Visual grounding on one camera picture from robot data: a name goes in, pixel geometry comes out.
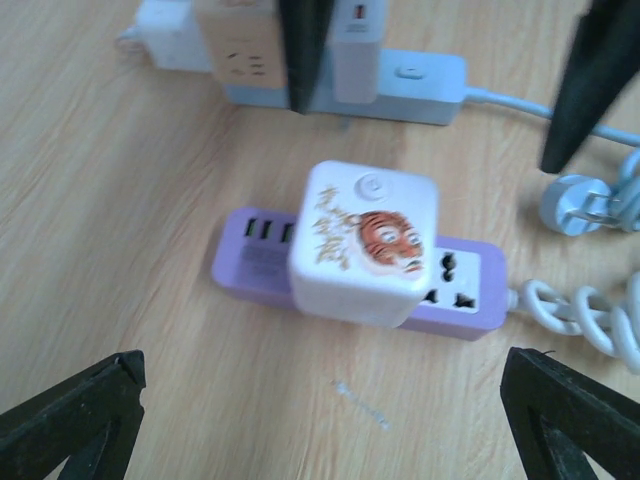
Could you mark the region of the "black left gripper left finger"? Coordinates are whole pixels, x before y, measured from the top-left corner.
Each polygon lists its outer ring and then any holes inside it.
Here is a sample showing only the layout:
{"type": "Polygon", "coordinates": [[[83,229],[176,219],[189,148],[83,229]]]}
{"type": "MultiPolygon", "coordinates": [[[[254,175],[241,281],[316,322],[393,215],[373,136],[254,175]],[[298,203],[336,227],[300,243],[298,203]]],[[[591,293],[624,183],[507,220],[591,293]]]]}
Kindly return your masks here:
{"type": "Polygon", "coordinates": [[[115,353],[1,415],[1,477],[122,479],[144,416],[144,354],[115,353]]]}

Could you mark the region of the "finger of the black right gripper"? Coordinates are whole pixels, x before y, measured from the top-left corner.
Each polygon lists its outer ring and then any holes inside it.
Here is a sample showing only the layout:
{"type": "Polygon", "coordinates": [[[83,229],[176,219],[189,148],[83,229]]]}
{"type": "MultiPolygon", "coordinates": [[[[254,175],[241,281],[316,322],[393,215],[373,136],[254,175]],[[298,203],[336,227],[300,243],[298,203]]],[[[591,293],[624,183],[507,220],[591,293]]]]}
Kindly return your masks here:
{"type": "Polygon", "coordinates": [[[315,91],[334,0],[279,0],[289,109],[306,113],[315,91]]]}
{"type": "Polygon", "coordinates": [[[557,174],[586,138],[637,147],[639,136],[607,128],[601,118],[639,72],[639,3],[593,1],[579,18],[550,115],[540,170],[557,174]]]}

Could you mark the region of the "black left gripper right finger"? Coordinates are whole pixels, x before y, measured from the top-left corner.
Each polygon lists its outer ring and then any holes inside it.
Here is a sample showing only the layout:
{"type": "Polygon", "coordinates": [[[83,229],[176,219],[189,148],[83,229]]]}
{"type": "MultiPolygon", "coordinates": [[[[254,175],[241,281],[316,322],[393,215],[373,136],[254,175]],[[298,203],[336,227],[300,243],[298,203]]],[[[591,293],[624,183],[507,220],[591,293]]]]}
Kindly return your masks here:
{"type": "Polygon", "coordinates": [[[639,404],[531,348],[512,347],[500,397],[529,479],[639,477],[639,404]]]}

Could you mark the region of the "beige wooden-look adapter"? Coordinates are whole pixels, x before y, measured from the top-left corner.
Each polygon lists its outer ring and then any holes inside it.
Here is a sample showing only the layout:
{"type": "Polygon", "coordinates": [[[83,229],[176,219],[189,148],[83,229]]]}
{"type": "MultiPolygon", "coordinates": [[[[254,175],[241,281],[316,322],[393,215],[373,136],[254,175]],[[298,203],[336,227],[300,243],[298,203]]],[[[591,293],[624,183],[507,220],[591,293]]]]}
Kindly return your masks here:
{"type": "Polygon", "coordinates": [[[195,1],[193,8],[221,83],[268,89],[287,85],[276,1],[195,1]]]}

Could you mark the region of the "blue-grey power strip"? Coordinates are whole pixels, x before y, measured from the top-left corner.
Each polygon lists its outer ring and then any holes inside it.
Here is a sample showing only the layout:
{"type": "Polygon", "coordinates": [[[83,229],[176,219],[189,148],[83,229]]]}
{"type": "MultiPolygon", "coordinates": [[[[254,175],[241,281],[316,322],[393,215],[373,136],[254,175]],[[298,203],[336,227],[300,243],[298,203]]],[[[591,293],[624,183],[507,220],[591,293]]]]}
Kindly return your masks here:
{"type": "Polygon", "coordinates": [[[383,49],[369,104],[341,103],[333,94],[332,60],[324,52],[310,113],[447,126],[466,97],[467,62],[456,55],[383,49]]]}

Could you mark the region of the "white small charger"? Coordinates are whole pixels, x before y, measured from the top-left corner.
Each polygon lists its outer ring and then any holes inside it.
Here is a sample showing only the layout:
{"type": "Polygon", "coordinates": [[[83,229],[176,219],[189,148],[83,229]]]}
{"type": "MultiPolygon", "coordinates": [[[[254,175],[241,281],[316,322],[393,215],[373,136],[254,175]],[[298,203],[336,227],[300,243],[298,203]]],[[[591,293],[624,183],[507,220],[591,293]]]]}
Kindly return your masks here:
{"type": "Polygon", "coordinates": [[[190,1],[142,1],[115,43],[123,52],[147,54],[158,69],[213,72],[190,1]]]}

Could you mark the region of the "purple power strip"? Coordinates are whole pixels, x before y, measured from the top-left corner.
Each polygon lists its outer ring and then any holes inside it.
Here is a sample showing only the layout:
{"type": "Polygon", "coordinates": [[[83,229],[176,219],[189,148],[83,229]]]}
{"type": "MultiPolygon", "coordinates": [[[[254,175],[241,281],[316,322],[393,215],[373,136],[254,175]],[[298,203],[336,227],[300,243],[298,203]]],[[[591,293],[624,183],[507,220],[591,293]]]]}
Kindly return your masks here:
{"type": "MultiPolygon", "coordinates": [[[[243,207],[228,216],[211,276],[233,296],[277,308],[295,307],[286,260],[296,216],[243,207]]],[[[490,243],[440,236],[434,280],[403,329],[475,341],[507,316],[507,265],[490,243]]]]}

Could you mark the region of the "white tiger cube socket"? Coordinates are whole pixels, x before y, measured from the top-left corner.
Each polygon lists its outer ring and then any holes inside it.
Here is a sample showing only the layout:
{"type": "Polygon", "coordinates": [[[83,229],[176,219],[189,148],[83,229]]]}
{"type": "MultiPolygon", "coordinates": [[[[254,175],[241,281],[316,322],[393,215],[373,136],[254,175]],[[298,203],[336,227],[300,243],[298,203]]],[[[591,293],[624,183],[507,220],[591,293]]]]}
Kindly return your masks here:
{"type": "Polygon", "coordinates": [[[429,177],[325,160],[309,172],[287,258],[309,315],[396,328],[432,279],[439,191],[429,177]]]}

